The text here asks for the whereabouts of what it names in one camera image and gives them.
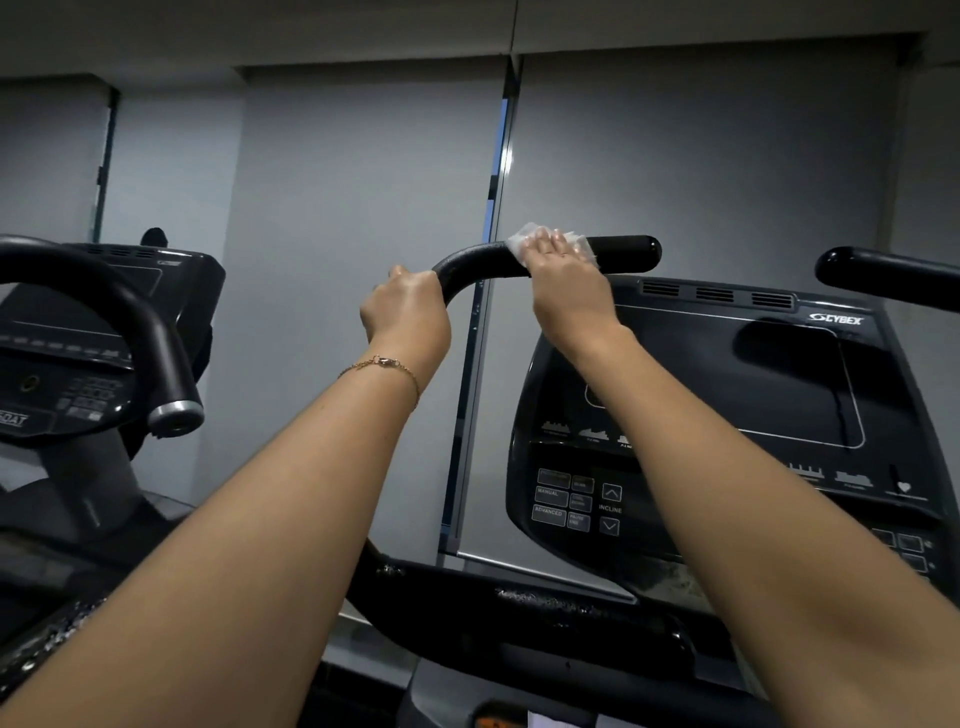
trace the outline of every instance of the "black handlebar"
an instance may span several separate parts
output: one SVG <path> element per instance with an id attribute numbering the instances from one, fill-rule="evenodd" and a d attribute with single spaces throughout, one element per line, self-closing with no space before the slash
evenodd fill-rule
<path id="1" fill-rule="evenodd" d="M 598 236 L 589 241 L 604 273 L 646 273 L 660 262 L 660 242 L 650 235 Z M 502 242 L 465 248 L 441 260 L 433 270 L 444 289 L 445 303 L 480 280 L 530 275 Z"/>
<path id="2" fill-rule="evenodd" d="M 0 283 L 33 283 L 93 309 L 130 347 L 138 382 L 150 382 L 147 425 L 178 437 L 204 422 L 204 408 L 177 330 L 126 279 L 96 258 L 66 246 L 0 235 Z"/>
<path id="3" fill-rule="evenodd" d="M 821 283 L 885 299 L 960 312 L 960 268 L 866 248 L 834 248 L 820 256 Z"/>

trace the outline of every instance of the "roller shade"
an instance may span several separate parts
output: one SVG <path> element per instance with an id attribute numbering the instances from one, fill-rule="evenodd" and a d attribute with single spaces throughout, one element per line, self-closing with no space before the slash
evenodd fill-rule
<path id="1" fill-rule="evenodd" d="M 429 268 L 480 242 L 505 65 L 253 74 L 200 491 L 223 482 L 365 349 L 358 307 L 391 264 Z M 469 295 L 450 307 L 450 355 L 403 434 L 373 524 L 377 546 L 404 558 L 436 559 L 469 308 Z"/>
<path id="2" fill-rule="evenodd" d="M 94 79 L 0 84 L 0 231 L 89 240 L 108 103 Z"/>
<path id="3" fill-rule="evenodd" d="M 663 244 L 655 276 L 825 290 L 820 253 L 876 243 L 898 78 L 887 40 L 528 57 L 500 236 L 529 220 L 648 233 Z M 496 281 L 460 553 L 619 593 L 536 546 L 504 509 L 539 334 L 529 283 Z"/>

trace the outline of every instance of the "forearm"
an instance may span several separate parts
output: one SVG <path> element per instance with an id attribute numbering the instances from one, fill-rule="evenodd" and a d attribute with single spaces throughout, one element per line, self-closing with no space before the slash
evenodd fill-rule
<path id="1" fill-rule="evenodd" d="M 960 646 L 945 599 L 694 397 L 627 329 L 574 358 L 633 445 L 684 559 L 781 705 L 809 696 L 807 679 L 855 682 L 870 678 L 871 661 L 916 665 Z"/>
<path id="2" fill-rule="evenodd" d="M 403 372 L 345 375 L 131 575 L 0 723 L 293 725 L 414 402 Z"/>

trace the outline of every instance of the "wrist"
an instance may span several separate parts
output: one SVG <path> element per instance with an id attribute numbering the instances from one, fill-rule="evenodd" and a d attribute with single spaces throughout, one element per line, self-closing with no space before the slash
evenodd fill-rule
<path id="1" fill-rule="evenodd" d="M 372 356 L 396 359 L 413 373 L 421 391 L 426 389 L 426 385 L 443 360 L 442 354 L 437 356 L 431 351 L 431 347 L 417 341 L 416 337 L 400 338 L 386 335 L 374 336 L 367 351 L 360 358 L 361 360 L 369 359 Z"/>
<path id="2" fill-rule="evenodd" d="M 563 351 L 564 356 L 580 371 L 603 366 L 627 348 L 639 347 L 634 333 L 618 321 L 608 326 L 591 328 Z"/>

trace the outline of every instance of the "arrow button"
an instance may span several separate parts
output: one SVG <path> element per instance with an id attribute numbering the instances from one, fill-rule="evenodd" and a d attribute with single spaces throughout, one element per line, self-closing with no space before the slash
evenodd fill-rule
<path id="1" fill-rule="evenodd" d="M 618 519 L 612 519 L 609 516 L 601 516 L 600 533 L 606 534 L 607 536 L 619 536 L 620 521 Z"/>
<path id="2" fill-rule="evenodd" d="M 603 500 L 615 500 L 619 503 L 623 500 L 623 488 L 619 485 L 613 485 L 612 483 L 604 483 L 603 488 L 600 490 L 600 497 Z"/>

